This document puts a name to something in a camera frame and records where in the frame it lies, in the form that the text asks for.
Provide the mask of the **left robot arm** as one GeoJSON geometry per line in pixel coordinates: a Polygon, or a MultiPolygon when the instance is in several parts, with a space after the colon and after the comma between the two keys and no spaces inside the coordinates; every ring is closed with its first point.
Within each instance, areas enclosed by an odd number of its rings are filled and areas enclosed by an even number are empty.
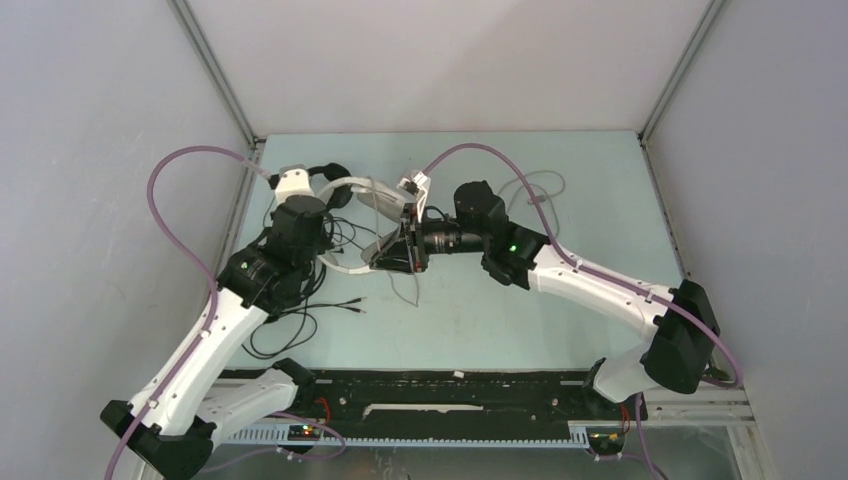
{"type": "Polygon", "coordinates": [[[271,226],[230,258],[160,371],[131,399],[112,400],[102,410],[120,449],[165,479],[191,479],[231,434],[277,412],[299,417],[312,411],[311,373],[290,360],[227,394],[207,393],[259,326],[307,299],[317,257],[331,245],[329,210],[314,196],[290,196],[276,207],[271,226]]]}

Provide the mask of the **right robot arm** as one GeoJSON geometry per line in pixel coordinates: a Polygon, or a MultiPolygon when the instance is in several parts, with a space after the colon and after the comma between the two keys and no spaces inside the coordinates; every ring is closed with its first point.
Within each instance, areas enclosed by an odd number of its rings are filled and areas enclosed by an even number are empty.
{"type": "Polygon", "coordinates": [[[483,270],[498,283],[569,299],[634,331],[639,345],[593,365],[581,392],[591,416],[610,416],[638,392],[662,387],[693,394],[704,382],[720,329],[700,284],[649,284],[587,261],[511,221],[485,181],[458,187],[454,214],[434,218],[396,192],[362,191],[357,198],[397,224],[362,254],[374,271],[415,275],[433,255],[479,253],[483,270]]]}

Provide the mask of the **white headphones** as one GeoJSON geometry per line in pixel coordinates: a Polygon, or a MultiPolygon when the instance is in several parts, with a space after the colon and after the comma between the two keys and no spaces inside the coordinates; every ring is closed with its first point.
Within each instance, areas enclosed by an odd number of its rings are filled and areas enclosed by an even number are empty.
{"type": "MultiPolygon", "coordinates": [[[[374,212],[376,227],[379,226],[381,219],[399,224],[401,211],[404,205],[410,202],[406,194],[381,181],[374,180],[372,177],[348,176],[330,181],[318,191],[316,197],[323,201],[327,206],[330,206],[332,194],[345,186],[351,188],[351,193],[357,201],[372,209],[374,212]]],[[[391,236],[392,234],[378,234],[375,242],[381,239],[390,238],[391,236]]],[[[319,255],[318,258],[326,267],[336,272],[347,275],[363,275],[373,272],[373,270],[368,266],[368,248],[369,246],[364,249],[361,255],[364,264],[359,267],[346,267],[341,265],[336,257],[329,251],[319,255]]]]}

